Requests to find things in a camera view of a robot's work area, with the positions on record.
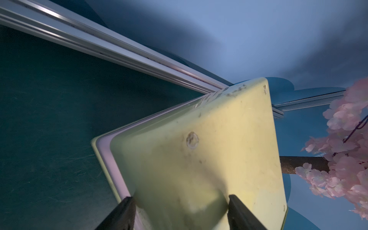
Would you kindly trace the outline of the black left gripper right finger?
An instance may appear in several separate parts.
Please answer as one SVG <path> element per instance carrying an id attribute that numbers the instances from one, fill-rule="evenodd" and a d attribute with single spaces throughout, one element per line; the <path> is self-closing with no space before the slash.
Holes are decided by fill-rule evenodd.
<path id="1" fill-rule="evenodd" d="M 230 230 L 266 230 L 265 226 L 236 195 L 229 195 L 228 222 Z"/>

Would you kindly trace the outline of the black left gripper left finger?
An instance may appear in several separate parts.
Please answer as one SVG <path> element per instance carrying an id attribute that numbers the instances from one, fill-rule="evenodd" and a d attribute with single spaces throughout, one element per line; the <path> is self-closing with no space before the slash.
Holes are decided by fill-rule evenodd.
<path id="1" fill-rule="evenodd" d="M 127 196 L 96 227 L 95 230 L 133 230 L 136 217 L 136 203 L 133 197 Z"/>

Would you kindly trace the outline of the green drawer cabinet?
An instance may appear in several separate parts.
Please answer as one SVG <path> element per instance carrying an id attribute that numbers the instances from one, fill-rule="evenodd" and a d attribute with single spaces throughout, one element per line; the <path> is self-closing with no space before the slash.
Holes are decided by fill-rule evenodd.
<path id="1" fill-rule="evenodd" d="M 267 79 L 230 86 L 94 138 L 120 203 L 136 203 L 134 230 L 229 230 L 236 195 L 267 230 L 284 228 L 284 191 Z"/>

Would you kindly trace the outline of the pink blossom tree crown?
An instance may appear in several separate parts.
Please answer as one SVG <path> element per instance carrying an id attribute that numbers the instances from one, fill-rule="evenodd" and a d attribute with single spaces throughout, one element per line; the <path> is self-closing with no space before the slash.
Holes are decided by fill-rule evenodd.
<path id="1" fill-rule="evenodd" d="M 327 169 L 305 162 L 296 174 L 310 185 L 314 195 L 343 197 L 354 205 L 353 213 L 368 218 L 368 79 L 360 79 L 348 87 L 341 99 L 333 100 L 323 113 L 329 135 L 310 138 L 304 150 L 321 153 Z"/>

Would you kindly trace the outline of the aluminium frame rail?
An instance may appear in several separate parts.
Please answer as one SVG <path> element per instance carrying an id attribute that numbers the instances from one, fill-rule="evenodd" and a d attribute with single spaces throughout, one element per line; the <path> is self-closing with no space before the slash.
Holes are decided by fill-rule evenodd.
<path id="1" fill-rule="evenodd" d="M 230 86 L 50 1 L 1 1 L 1 22 L 51 42 L 211 96 Z"/>

